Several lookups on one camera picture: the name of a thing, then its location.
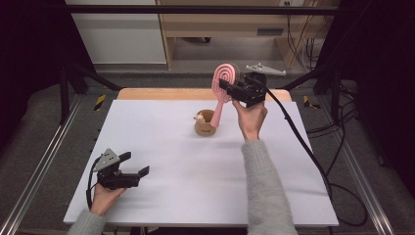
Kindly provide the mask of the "white cabinet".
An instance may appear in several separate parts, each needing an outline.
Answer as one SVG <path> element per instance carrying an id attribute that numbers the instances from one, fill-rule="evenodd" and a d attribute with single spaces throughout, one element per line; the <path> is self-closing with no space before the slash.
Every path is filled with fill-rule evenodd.
<path id="1" fill-rule="evenodd" d="M 101 64 L 165 64 L 157 14 L 72 14 L 90 59 Z"/>

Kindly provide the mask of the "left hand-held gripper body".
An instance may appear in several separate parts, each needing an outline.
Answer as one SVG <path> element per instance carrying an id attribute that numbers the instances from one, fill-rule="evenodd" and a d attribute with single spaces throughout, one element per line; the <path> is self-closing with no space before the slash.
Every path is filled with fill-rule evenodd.
<path id="1" fill-rule="evenodd" d="M 113 150 L 107 149 L 98 158 L 92 167 L 92 171 L 97 173 L 97 182 L 111 190 L 137 187 L 139 184 L 137 173 L 122 173 L 119 169 L 121 164 L 119 156 Z"/>

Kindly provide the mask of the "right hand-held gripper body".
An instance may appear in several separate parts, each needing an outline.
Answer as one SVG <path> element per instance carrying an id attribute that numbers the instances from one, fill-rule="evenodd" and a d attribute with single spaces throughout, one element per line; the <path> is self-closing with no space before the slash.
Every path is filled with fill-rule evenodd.
<path id="1" fill-rule="evenodd" d="M 247 69 L 249 72 L 244 74 L 242 81 L 229 86 L 230 97 L 245 103 L 247 108 L 265 100 L 268 93 L 266 86 L 268 74 L 280 76 L 287 74 L 284 70 L 276 70 L 261 63 L 247 66 Z"/>

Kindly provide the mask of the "metal floor rail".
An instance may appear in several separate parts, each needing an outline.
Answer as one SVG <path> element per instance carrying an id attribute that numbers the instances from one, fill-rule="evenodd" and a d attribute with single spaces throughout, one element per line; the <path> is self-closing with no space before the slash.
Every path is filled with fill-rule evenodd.
<path id="1" fill-rule="evenodd" d="M 6 217 L 4 223 L 0 226 L 0 235 L 15 235 L 18 228 L 31 204 L 35 194 L 37 193 L 51 163 L 55 159 L 69 128 L 79 110 L 79 106 L 84 99 L 83 95 L 75 95 L 71 105 L 69 106 L 69 114 L 61 123 L 46 148 L 40 162 L 36 166 L 32 176 L 25 185 L 23 192 L 15 203 L 13 209 Z"/>
<path id="2" fill-rule="evenodd" d="M 360 167 L 353 151 L 345 141 L 342 152 L 351 177 L 357 191 L 363 201 L 366 210 L 375 226 L 378 235 L 395 235 L 392 225 L 386 216 L 374 190 L 372 189 L 364 171 Z"/>

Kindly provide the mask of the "pink hairbrush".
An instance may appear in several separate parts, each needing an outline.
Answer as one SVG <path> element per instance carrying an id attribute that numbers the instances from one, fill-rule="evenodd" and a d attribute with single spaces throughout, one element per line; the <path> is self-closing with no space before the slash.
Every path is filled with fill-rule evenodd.
<path id="1" fill-rule="evenodd" d="M 211 126 L 219 126 L 223 106 L 230 101 L 230 96 L 225 89 L 219 87 L 219 82 L 224 80 L 233 84 L 239 78 L 239 74 L 240 70 L 235 64 L 222 64 L 215 69 L 211 90 L 217 99 L 217 105 L 210 121 Z"/>

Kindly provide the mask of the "wooden shelf unit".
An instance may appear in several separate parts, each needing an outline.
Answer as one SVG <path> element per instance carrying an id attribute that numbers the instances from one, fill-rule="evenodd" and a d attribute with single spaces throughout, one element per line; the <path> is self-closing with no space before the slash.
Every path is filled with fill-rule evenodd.
<path id="1" fill-rule="evenodd" d="M 325 0 L 156 0 L 159 6 L 322 7 Z M 272 37 L 287 69 L 296 67 L 307 38 L 324 38 L 330 23 L 322 16 L 161 14 L 162 34 L 178 37 Z"/>

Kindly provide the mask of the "yellow black tape strip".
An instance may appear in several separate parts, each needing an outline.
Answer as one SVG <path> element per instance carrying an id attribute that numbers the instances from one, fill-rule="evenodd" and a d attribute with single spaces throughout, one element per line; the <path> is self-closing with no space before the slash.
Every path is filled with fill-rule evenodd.
<path id="1" fill-rule="evenodd" d="M 106 95 L 100 95 L 96 101 L 96 104 L 94 106 L 94 111 L 99 111 L 106 99 Z"/>
<path id="2" fill-rule="evenodd" d="M 303 96 L 303 106 L 306 107 L 306 108 L 314 109 L 314 110 L 321 109 L 320 105 L 311 104 L 310 101 L 309 101 L 308 96 Z"/>

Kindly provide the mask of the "person's right hand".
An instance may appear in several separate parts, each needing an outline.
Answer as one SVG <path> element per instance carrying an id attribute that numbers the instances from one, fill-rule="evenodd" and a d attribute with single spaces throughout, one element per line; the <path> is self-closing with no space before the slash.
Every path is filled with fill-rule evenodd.
<path id="1" fill-rule="evenodd" d="M 239 127 L 246 141 L 259 139 L 259 132 L 267 116 L 264 103 L 257 103 L 249 108 L 243 107 L 239 101 L 233 100 L 232 105 L 238 115 Z"/>

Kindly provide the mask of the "white table sheet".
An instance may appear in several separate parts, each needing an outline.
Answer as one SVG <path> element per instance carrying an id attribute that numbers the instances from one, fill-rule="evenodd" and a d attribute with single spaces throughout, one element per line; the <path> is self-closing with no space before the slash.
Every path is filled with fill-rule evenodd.
<path id="1" fill-rule="evenodd" d="M 243 137 L 231 104 L 210 137 L 194 128 L 196 113 L 213 101 L 115 100 L 90 156 L 107 149 L 131 153 L 124 172 L 149 166 L 138 187 L 127 190 L 107 215 L 117 226 L 243 227 L 248 223 Z M 289 198 L 298 227 L 335 226 L 335 211 L 319 170 L 306 152 L 309 141 L 294 102 L 266 104 L 260 131 Z"/>

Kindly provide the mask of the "tan bag-shaped holder with bear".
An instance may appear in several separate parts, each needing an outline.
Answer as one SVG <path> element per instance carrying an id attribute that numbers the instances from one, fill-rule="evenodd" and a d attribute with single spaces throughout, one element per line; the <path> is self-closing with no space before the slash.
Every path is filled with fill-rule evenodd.
<path id="1" fill-rule="evenodd" d="M 210 124 L 213 110 L 200 110 L 194 116 L 195 131 L 198 135 L 203 137 L 209 137 L 215 134 L 216 128 Z"/>

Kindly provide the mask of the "person's left hand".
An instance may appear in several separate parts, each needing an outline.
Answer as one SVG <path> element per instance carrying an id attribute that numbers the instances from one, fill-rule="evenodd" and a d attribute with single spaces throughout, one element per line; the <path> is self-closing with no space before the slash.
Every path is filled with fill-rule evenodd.
<path id="1" fill-rule="evenodd" d="M 125 191 L 125 188 L 111 190 L 101 184 L 97 184 L 94 189 L 90 211 L 99 216 L 104 216 Z"/>

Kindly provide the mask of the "black horizontal frame bar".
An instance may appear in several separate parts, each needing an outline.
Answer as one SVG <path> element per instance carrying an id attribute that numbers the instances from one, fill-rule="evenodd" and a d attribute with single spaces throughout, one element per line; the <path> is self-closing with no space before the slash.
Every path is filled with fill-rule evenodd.
<path id="1" fill-rule="evenodd" d="M 250 6 L 45 5 L 47 10 L 72 14 L 205 14 L 205 15 L 313 15 L 334 16 L 338 8 Z"/>

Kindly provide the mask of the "black frame leg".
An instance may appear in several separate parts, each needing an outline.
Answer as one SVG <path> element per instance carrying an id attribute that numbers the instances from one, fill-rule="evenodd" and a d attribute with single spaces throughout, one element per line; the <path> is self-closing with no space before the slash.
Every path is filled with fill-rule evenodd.
<path id="1" fill-rule="evenodd" d="M 300 78 L 282 86 L 282 89 L 292 90 L 310 79 L 316 79 L 313 87 L 315 95 L 325 95 L 328 90 L 331 90 L 330 118 L 335 124 L 339 124 L 341 78 L 335 64 L 324 63 Z"/>
<path id="2" fill-rule="evenodd" d="M 95 71 L 89 70 L 79 64 L 64 65 L 60 71 L 60 96 L 61 96 L 61 120 L 64 124 L 69 119 L 69 85 L 72 86 L 76 94 L 85 94 L 89 87 L 84 78 L 89 77 L 94 81 L 113 90 L 120 91 L 121 86 L 116 85 L 98 75 Z"/>

